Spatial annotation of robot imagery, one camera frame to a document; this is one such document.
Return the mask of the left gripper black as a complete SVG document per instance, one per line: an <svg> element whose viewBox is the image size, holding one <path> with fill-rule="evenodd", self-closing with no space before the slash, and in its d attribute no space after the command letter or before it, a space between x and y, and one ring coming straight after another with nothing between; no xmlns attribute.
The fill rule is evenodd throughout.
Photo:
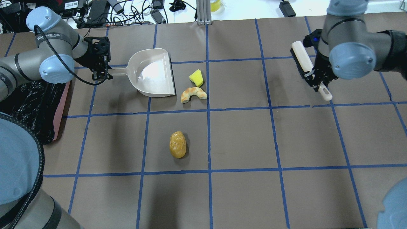
<svg viewBox="0 0 407 229"><path fill-rule="evenodd" d="M108 73L111 67L110 41L108 37L86 37L88 48L83 55L83 66L93 71L93 81L111 80L113 77Z"/></svg>

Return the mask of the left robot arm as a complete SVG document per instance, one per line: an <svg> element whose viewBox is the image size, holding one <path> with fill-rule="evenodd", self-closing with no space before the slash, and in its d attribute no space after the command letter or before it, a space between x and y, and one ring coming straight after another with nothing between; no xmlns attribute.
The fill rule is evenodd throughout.
<svg viewBox="0 0 407 229"><path fill-rule="evenodd" d="M83 37L60 15L41 6L32 10L26 25L35 33L36 49L1 58L0 98L3 101L17 87L37 80L65 84L74 77L75 64L88 68L97 84L113 77L110 42L107 37Z"/></svg>

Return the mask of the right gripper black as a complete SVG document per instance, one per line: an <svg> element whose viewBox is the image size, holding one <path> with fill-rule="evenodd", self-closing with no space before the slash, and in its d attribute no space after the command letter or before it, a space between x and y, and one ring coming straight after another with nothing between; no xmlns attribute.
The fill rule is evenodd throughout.
<svg viewBox="0 0 407 229"><path fill-rule="evenodd" d="M322 54L317 54L313 68L304 71L304 79L315 92L318 92L319 85L321 84L324 84L329 90L329 84L333 80L337 80L337 76L333 72L329 58Z"/></svg>

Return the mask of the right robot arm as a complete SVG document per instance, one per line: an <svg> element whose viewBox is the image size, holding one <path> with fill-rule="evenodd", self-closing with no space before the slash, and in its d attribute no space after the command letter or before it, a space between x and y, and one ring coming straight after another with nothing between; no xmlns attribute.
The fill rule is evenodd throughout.
<svg viewBox="0 0 407 229"><path fill-rule="evenodd" d="M331 0L324 27L304 37L304 47L315 48L316 58L302 77L315 91L321 84L358 79L371 71L398 72L406 79L406 33L369 32L367 6L367 0Z"/></svg>

